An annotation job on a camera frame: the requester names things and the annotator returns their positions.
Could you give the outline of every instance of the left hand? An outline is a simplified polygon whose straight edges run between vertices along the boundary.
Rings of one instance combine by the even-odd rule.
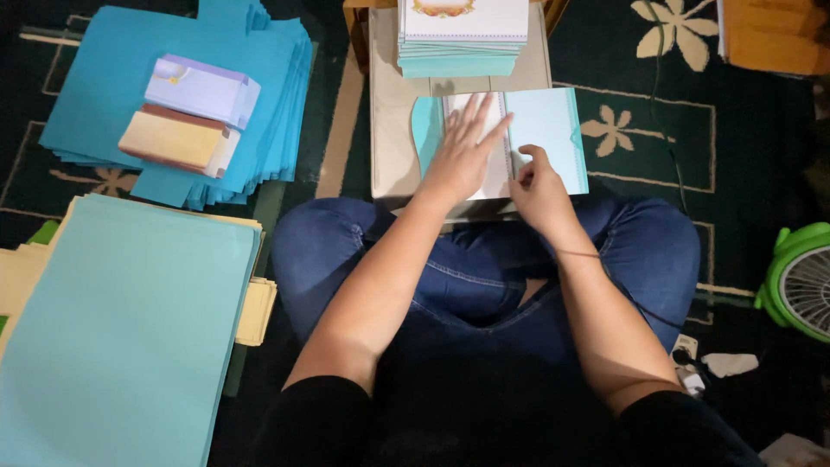
[[[513,121],[507,114],[496,127],[478,142],[487,119],[487,109],[493,93],[487,93],[481,106],[478,94],[473,94],[463,112],[453,111],[447,120],[442,147],[427,169],[415,198],[430,199],[449,212],[453,206],[470,198],[484,183],[487,156],[502,138]]]

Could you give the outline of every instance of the blue jeans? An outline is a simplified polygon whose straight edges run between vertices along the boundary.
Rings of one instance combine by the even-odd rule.
[[[648,311],[682,325],[700,262],[691,221],[661,199],[612,197],[575,208],[609,273]],[[271,257],[300,344],[394,220],[370,203],[329,198],[302,204],[278,223]],[[520,305],[527,278],[549,281]],[[648,321],[670,351],[678,329]],[[483,351],[575,361],[553,250],[524,222],[471,224],[440,237],[387,354],[417,360]]]

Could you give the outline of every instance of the box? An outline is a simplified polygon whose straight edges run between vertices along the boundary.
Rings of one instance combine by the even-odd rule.
[[[544,14],[540,3],[530,5],[528,21],[528,42],[516,58],[510,76],[404,79],[396,65],[397,8],[369,10],[371,183],[372,197],[376,204],[392,211],[400,209],[412,198],[421,182],[421,169],[411,125],[413,105],[419,96],[524,91],[553,86]],[[515,206],[509,199],[478,199],[456,206],[447,220],[463,222],[503,219],[514,212]]]

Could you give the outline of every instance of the fan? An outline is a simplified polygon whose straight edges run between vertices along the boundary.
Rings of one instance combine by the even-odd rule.
[[[782,327],[830,342],[830,224],[781,229],[755,307]]]

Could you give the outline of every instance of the right hand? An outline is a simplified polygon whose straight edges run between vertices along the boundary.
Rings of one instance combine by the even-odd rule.
[[[562,177],[550,166],[544,149],[524,145],[519,152],[533,157],[510,181],[510,197],[522,219],[544,235],[554,248],[567,244],[574,233],[584,234]]]

